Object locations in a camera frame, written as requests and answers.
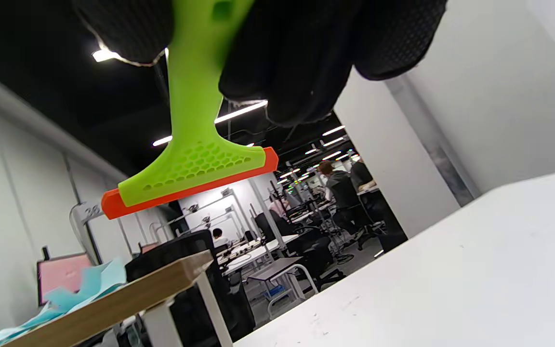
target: green squeegee handle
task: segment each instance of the green squeegee handle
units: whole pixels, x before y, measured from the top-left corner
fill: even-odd
[[[230,44],[253,0],[173,0],[178,32],[169,47],[172,137],[189,143],[219,136],[220,75]],[[211,22],[201,23],[203,18]]]

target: honeycomb pattern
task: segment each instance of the honeycomb pattern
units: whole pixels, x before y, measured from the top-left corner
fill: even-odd
[[[174,160],[170,171],[166,171],[160,177],[161,182],[146,185],[143,187],[143,190],[148,191],[153,188],[174,184],[174,182],[189,180],[196,176],[203,176],[223,170],[226,167],[240,165],[250,160],[250,157],[238,156],[231,152],[222,152],[215,143],[203,145],[201,142],[198,142],[195,147],[187,151],[187,156],[179,156]]]

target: ceiling light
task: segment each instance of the ceiling light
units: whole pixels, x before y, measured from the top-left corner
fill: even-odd
[[[218,117],[215,119],[215,121],[213,123],[220,123],[221,121],[225,121],[225,120],[229,120],[231,118],[240,116],[244,113],[250,112],[251,110],[255,110],[256,108],[261,108],[263,106],[266,106],[269,102],[268,101],[261,101],[260,103],[254,104],[252,106],[246,107],[246,108],[241,108],[241,110],[236,110],[235,112],[231,113],[231,114],[227,114],[226,116],[222,116],[222,117]]]
[[[298,172],[299,170],[301,170],[301,169],[295,169],[295,170],[293,170],[293,171],[291,171],[291,172],[287,172],[287,173],[285,173],[284,175],[280,176],[280,178],[284,178],[284,177],[286,177],[286,176],[290,176],[290,175],[294,174],[295,172]]]
[[[267,101],[261,101],[260,103],[254,104],[250,107],[246,107],[246,108],[241,108],[241,110],[236,110],[235,112],[231,113],[231,114],[227,114],[226,116],[222,116],[222,117],[218,117],[215,119],[215,121],[213,123],[217,124],[220,123],[221,121],[225,121],[225,120],[229,120],[231,118],[237,117],[241,114],[244,114],[245,112],[250,112],[251,110],[255,110],[256,108],[261,108],[265,105],[267,105],[268,102]],[[154,146],[159,146],[163,143],[167,143],[168,141],[172,140],[172,136],[167,136],[165,138],[162,138],[160,140],[157,140],[156,142],[154,142]]]
[[[341,152],[342,151],[337,151],[337,152],[331,154],[330,156],[326,156],[325,158],[322,158],[322,160],[328,160],[330,158],[333,158],[333,157],[337,156],[337,154],[340,154]]]
[[[93,59],[95,59],[95,61],[97,62],[103,62],[113,58],[115,59],[121,58],[119,54],[115,52],[111,52],[108,49],[101,49],[99,51],[92,53],[92,55],[93,55]]]
[[[166,136],[165,138],[161,138],[154,142],[154,147],[160,146],[163,143],[167,143],[168,141],[172,140],[172,136]]]
[[[323,146],[327,147],[327,146],[333,145],[333,143],[336,143],[336,142],[339,142],[339,141],[342,141],[342,140],[344,140],[344,138],[343,138],[343,137],[339,137],[339,138],[336,138],[336,139],[333,140],[333,141],[330,141],[330,142],[327,142],[327,143],[323,144]]]
[[[335,129],[333,129],[333,130],[330,130],[330,131],[328,131],[328,132],[322,134],[322,136],[327,136],[328,134],[333,134],[334,132],[336,132],[336,131],[338,131],[338,130],[341,130],[341,129],[344,129],[344,126],[343,126],[343,125],[341,125],[341,126],[335,128]]]

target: dark jacket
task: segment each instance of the dark jacket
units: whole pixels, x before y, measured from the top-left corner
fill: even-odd
[[[368,167],[358,161],[355,162],[355,164],[353,164],[353,167],[350,169],[350,178],[352,178],[353,186],[355,186],[355,189],[359,189],[359,187],[372,182],[372,180],[374,179],[372,178],[372,174],[368,170]]]
[[[350,207],[359,203],[357,191],[352,185],[348,172],[333,171],[327,179],[327,188],[335,198],[338,208]]]

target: pink screen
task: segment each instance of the pink screen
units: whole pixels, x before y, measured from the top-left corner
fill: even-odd
[[[157,246],[158,246],[157,243],[146,244],[145,246],[143,246],[143,247],[141,248],[141,252],[142,252],[143,254],[145,254],[145,253],[147,253],[148,251],[150,251],[150,250],[156,248]]]
[[[41,262],[39,267],[42,296],[59,286],[71,292],[78,292],[81,288],[82,271],[90,266],[91,261],[86,254]]]

